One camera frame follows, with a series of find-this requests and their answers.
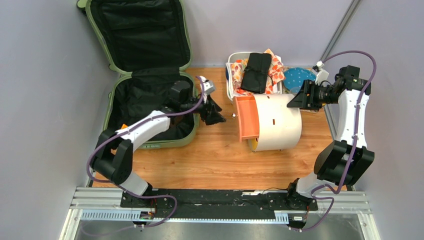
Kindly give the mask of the salmon pink drawer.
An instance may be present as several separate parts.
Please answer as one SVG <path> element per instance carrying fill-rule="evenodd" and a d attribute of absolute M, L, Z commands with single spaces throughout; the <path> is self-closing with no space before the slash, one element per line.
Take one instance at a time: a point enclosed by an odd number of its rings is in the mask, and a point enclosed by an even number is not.
<path fill-rule="evenodd" d="M 255 97 L 253 95 L 235 96 L 232 102 L 237 119 L 239 141 L 258 138 L 260 126 Z"/>

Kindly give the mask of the cream cylindrical container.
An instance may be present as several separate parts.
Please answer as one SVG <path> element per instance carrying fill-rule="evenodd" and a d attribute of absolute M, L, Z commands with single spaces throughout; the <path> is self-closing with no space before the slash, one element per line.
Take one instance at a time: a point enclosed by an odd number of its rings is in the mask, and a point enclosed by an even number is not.
<path fill-rule="evenodd" d="M 293 149 L 302 133 L 302 116 L 299 108 L 288 108 L 293 94 L 254 95 L 259 136 L 256 152 Z"/>

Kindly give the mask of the floral orange print cloth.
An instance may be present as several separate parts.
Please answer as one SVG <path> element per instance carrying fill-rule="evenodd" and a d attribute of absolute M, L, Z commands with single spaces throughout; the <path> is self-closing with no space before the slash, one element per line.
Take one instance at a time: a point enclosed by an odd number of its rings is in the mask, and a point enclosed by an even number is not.
<path fill-rule="evenodd" d="M 273 86 L 279 82 L 283 83 L 283 81 L 285 80 L 285 75 L 284 75 L 285 67 L 284 67 L 284 64 L 282 63 L 281 57 L 278 55 L 275 55 L 271 51 L 271 49 L 268 48 L 264 52 L 270 54 L 272 57 L 271 65 L 268 70 L 266 89 L 264 92 L 264 94 L 271 95 L 271 94 L 275 94 L 273 93 Z M 247 66 L 247 63 L 248 63 L 248 58 L 242 58 L 242 59 L 237 59 L 234 63 L 230 65 L 230 69 L 232 73 L 233 89 L 238 94 L 240 94 L 240 96 L 250 96 L 254 94 L 250 91 L 242 90 L 240 88 L 244 70 Z"/>

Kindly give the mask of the green hard-shell suitcase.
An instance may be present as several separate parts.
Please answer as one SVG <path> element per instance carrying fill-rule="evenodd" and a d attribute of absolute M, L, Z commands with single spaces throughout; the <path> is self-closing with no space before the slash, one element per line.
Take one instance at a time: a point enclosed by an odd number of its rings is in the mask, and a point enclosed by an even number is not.
<path fill-rule="evenodd" d="M 108 96 L 104 129 L 132 125 L 165 103 L 177 81 L 196 82 L 190 37 L 180 0 L 79 0 L 109 62 L 119 74 Z"/>

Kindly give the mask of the yellow transparent drawer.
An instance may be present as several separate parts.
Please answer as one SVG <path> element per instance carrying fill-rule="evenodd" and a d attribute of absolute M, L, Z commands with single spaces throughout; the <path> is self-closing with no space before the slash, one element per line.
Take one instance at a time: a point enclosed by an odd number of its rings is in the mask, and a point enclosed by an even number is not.
<path fill-rule="evenodd" d="M 252 152 L 255 152 L 257 147 L 258 147 L 258 139 L 257 138 L 252 138 L 248 140 L 248 145 L 249 148 Z"/>

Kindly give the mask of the black pouch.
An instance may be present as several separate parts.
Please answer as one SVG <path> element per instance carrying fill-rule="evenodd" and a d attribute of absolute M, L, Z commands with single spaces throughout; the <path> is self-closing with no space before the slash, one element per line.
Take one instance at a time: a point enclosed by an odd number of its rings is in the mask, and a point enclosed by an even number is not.
<path fill-rule="evenodd" d="M 263 94 L 266 91 L 271 62 L 272 56 L 269 53 L 250 53 L 240 88 L 254 94 Z"/>

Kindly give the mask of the white plastic tub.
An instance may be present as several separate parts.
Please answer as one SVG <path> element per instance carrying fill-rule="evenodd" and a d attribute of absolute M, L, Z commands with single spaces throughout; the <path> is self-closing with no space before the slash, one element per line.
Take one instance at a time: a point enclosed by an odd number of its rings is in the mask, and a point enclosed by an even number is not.
<path fill-rule="evenodd" d="M 234 63 L 238 59 L 246 59 L 249 57 L 251 52 L 235 52 L 232 53 L 229 57 L 227 62 L 225 63 L 225 78 L 226 78 L 226 94 L 230 101 L 233 100 L 234 96 L 240 96 L 240 94 L 236 93 L 236 91 L 233 88 L 233 77 L 231 73 L 231 64 Z M 273 86 L 273 93 L 274 94 L 283 94 L 284 93 L 284 87 L 283 83 L 279 82 L 276 85 Z"/>

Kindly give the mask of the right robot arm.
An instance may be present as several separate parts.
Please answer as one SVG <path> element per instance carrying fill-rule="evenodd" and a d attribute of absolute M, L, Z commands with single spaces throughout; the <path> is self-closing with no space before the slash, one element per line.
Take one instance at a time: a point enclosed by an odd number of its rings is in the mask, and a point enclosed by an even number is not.
<path fill-rule="evenodd" d="M 315 80 L 304 80 L 288 108 L 319 111 L 337 104 L 340 117 L 334 140 L 317 156 L 313 172 L 288 185 L 284 203 L 293 210 L 306 209 L 314 194 L 325 188 L 335 192 L 353 185 L 373 163 L 375 154 L 367 147 L 365 113 L 371 94 L 371 81 L 359 77 L 360 69 L 347 65 L 335 75 L 333 84 L 324 85 L 328 72 L 318 62 Z"/>

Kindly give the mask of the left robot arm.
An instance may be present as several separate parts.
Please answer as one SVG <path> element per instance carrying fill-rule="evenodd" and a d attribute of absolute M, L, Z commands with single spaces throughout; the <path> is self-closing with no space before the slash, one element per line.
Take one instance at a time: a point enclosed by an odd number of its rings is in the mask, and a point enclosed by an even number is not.
<path fill-rule="evenodd" d="M 164 102 L 149 115 L 136 123 L 118 130 L 104 130 L 89 156 L 86 171 L 95 181 L 91 170 L 106 177 L 107 181 L 133 195 L 138 206 L 148 207 L 153 201 L 149 191 L 151 185 L 133 171 L 133 154 L 136 149 L 156 135 L 167 131 L 173 117 L 199 114 L 206 125 L 224 123 L 221 107 L 212 99 L 216 90 L 214 83 L 198 76 L 201 92 L 199 96 L 188 95 L 191 85 L 186 81 L 177 81 L 168 92 Z"/>

